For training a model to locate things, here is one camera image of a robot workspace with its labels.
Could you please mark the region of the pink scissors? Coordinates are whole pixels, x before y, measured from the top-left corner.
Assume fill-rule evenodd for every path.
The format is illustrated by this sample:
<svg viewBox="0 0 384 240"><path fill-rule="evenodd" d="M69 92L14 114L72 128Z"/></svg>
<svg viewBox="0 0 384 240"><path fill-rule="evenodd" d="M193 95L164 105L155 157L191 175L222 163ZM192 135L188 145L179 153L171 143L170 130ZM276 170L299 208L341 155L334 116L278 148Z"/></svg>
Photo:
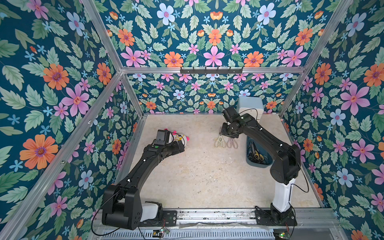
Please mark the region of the pink scissors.
<svg viewBox="0 0 384 240"><path fill-rule="evenodd" d="M230 149L237 149L239 147L239 145L234 138L228 138L227 147Z"/></svg>

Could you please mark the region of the cream yellow scissors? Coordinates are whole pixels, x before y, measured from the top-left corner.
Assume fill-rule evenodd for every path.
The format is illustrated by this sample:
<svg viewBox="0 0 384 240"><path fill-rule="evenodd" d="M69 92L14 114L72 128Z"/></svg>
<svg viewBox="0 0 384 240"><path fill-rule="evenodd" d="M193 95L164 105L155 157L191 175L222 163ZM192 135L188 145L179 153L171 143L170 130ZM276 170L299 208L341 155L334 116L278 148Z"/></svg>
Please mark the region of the cream yellow scissors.
<svg viewBox="0 0 384 240"><path fill-rule="evenodd" d="M227 142L226 142L224 135L222 134L221 130L219 130L218 137L216 138L216 140L214 142L214 147L217 149L218 148L225 149L227 147Z"/></svg>

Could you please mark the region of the black yellow scissors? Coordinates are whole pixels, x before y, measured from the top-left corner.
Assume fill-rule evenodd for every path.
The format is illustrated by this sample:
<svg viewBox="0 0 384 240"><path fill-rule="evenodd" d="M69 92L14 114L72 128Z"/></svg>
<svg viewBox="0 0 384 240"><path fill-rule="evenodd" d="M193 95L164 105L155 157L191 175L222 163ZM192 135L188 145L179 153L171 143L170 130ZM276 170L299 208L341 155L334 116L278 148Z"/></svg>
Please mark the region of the black yellow scissors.
<svg viewBox="0 0 384 240"><path fill-rule="evenodd" d="M264 162L264 156L259 153L256 145L251 142L250 143L250 154L249 154L249 160L253 163L262 164Z"/></svg>

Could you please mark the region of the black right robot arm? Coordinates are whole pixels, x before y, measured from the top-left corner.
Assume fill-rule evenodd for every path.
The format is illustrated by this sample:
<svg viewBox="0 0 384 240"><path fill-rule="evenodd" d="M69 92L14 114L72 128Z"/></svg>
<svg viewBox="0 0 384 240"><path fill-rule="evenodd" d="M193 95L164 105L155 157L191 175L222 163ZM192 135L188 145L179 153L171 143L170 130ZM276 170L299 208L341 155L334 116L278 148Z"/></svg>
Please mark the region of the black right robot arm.
<svg viewBox="0 0 384 240"><path fill-rule="evenodd" d="M272 157L270 173L276 182L275 196L271 209L285 213L291 207L291 191L301 170L301 154L296 145L288 145L281 141L250 114L240 115L235 109L223 111L226 122L221 133L229 138L238 138L245 134L254 140Z"/></svg>

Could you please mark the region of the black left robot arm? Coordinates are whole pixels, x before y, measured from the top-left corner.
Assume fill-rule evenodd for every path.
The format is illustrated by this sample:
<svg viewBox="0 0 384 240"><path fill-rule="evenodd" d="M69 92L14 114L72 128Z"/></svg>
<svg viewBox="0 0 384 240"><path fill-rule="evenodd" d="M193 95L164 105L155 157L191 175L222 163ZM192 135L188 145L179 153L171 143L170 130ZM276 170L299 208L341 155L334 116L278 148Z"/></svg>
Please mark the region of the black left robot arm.
<svg viewBox="0 0 384 240"><path fill-rule="evenodd" d="M144 148L142 157L129 174L116 185L107 187L103 195L102 224L135 230L147 221L160 222L163 206L157 202L142 202L141 190L152 171L166 158L185 151L185 141L154 143Z"/></svg>

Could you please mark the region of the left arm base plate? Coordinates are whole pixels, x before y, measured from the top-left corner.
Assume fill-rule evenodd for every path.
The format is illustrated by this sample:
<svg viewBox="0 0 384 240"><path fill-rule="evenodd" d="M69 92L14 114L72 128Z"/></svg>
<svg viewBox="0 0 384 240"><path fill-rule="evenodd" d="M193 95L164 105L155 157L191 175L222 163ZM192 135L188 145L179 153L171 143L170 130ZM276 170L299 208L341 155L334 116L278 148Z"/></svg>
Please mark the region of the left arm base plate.
<svg viewBox="0 0 384 240"><path fill-rule="evenodd" d="M177 225L177 218L177 211L163 211L155 219L141 222L139 227L174 227Z"/></svg>

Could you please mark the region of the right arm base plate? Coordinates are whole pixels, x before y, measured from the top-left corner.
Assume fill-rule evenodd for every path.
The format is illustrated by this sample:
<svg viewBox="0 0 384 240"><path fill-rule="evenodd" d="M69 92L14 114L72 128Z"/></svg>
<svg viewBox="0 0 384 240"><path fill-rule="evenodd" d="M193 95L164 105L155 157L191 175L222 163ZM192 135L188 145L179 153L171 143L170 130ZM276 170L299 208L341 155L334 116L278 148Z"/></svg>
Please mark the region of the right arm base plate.
<svg viewBox="0 0 384 240"><path fill-rule="evenodd" d="M257 208L255 210L255 219L257 224L262 226L295 227L298 225L293 208L289 208L283 213L275 209L263 210Z"/></svg>

